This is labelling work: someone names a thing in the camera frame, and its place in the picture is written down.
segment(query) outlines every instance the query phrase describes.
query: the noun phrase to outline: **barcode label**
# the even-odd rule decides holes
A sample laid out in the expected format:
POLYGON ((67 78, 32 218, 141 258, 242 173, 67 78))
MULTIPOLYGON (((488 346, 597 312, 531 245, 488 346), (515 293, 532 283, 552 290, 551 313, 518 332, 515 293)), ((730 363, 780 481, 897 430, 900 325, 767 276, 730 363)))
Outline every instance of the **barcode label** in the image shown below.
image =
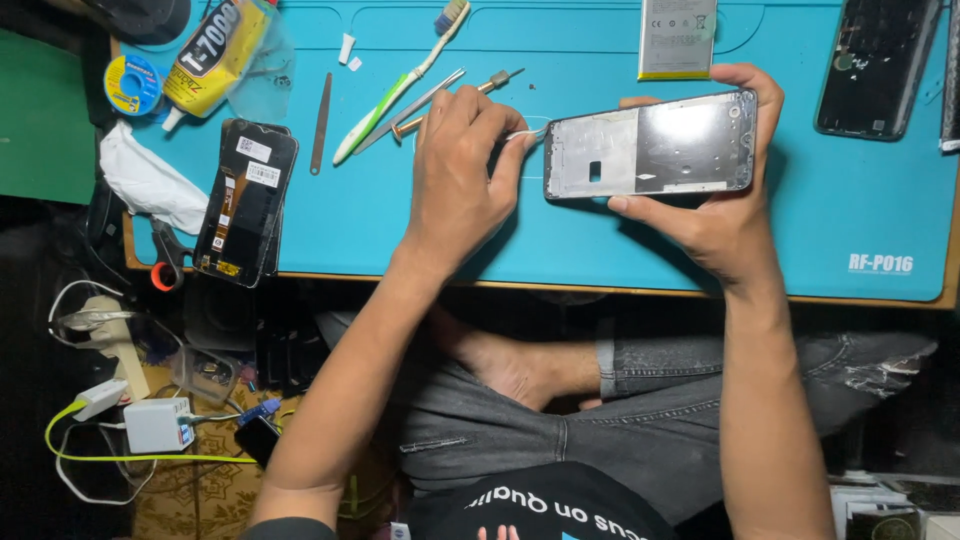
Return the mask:
POLYGON ((264 146, 255 140, 242 136, 240 142, 237 143, 237 152, 266 163, 270 160, 270 153, 273 150, 269 146, 264 146))
POLYGON ((280 169, 274 169, 273 167, 251 161, 250 164, 247 165, 247 180, 270 187, 276 187, 277 182, 280 180, 280 169))

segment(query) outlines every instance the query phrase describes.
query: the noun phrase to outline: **white plastic cap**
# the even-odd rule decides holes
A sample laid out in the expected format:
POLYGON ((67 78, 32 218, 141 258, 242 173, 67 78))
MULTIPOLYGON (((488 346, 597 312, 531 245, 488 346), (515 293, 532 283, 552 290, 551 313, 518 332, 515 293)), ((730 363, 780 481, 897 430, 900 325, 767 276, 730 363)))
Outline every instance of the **white plastic cap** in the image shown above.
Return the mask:
POLYGON ((170 108, 170 115, 167 116, 167 119, 163 121, 163 131, 169 132, 174 129, 174 126, 177 125, 177 122, 180 122, 180 119, 186 115, 186 112, 183 112, 176 107, 170 108))
POLYGON ((344 34, 344 44, 340 47, 340 58, 338 59, 341 64, 346 65, 347 61, 350 60, 350 51, 353 50, 353 43, 356 42, 356 37, 344 34))

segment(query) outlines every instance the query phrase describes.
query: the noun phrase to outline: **black t-shirt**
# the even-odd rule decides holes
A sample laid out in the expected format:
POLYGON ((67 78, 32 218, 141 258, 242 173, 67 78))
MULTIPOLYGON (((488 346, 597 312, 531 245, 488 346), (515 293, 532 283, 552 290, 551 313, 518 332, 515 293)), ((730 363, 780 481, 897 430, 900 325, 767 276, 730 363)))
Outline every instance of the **black t-shirt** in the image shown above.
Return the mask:
MULTIPOLYGON (((488 540, 499 526, 520 540, 672 540, 673 529, 623 484, 580 463, 552 463, 502 473, 473 485, 416 500, 410 508, 413 540, 488 540)), ((320 522, 283 518, 257 524, 242 540, 333 540, 320 522)))

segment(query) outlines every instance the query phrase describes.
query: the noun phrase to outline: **green board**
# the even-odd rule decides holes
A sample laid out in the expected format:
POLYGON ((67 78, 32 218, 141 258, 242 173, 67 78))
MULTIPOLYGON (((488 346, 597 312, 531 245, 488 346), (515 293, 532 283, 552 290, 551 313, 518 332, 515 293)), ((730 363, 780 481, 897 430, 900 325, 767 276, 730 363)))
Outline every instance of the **green board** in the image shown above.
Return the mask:
POLYGON ((80 59, 0 30, 0 194, 88 204, 95 144, 80 59))

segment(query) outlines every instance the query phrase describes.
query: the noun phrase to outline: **blue silicone mat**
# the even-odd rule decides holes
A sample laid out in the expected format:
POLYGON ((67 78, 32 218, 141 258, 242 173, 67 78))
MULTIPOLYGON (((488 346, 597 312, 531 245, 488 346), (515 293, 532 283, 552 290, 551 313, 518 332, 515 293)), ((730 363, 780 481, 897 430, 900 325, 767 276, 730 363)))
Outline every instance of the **blue silicone mat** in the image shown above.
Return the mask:
MULTIPOLYGON (((194 6, 194 24, 204 3, 194 6)), ((721 0, 714 62, 753 62, 786 92, 768 182, 788 292, 932 300, 943 288, 957 175, 957 159, 937 150, 948 14, 941 14, 906 136, 873 142, 813 129, 840 4, 721 0), (872 265, 851 270, 851 255, 870 261, 910 257, 912 264, 909 272, 885 272, 882 264, 875 271, 872 265)), ((433 19, 443 5, 281 0, 298 49, 283 123, 300 141, 300 156, 287 192, 280 271, 383 273, 409 215, 414 140, 397 146, 386 136, 339 167, 331 159, 343 136, 396 78, 425 58, 436 42, 433 19), (357 38, 351 57, 363 65, 356 72, 337 63, 343 32, 357 38), (313 177, 309 161, 327 71, 333 73, 333 91, 324 165, 313 177)), ((534 128, 547 119, 615 108, 622 96, 671 99, 723 88, 712 82, 636 81, 639 2, 481 0, 472 6, 459 35, 392 111, 460 66, 468 71, 461 82, 474 85, 501 69, 525 67, 491 98, 518 109, 534 128)), ((177 52, 123 49, 157 65, 170 65, 177 52)), ((172 136, 158 125, 137 126, 134 135, 209 190, 220 123, 230 116, 224 105, 204 121, 184 120, 172 136)), ((538 148, 524 166, 517 211, 461 277, 659 289, 709 283, 671 242, 614 216, 602 202, 546 202, 542 168, 538 148)), ((145 218, 134 218, 134 236, 137 258, 152 263, 156 251, 145 218)), ((185 234, 180 239, 195 242, 185 234)))

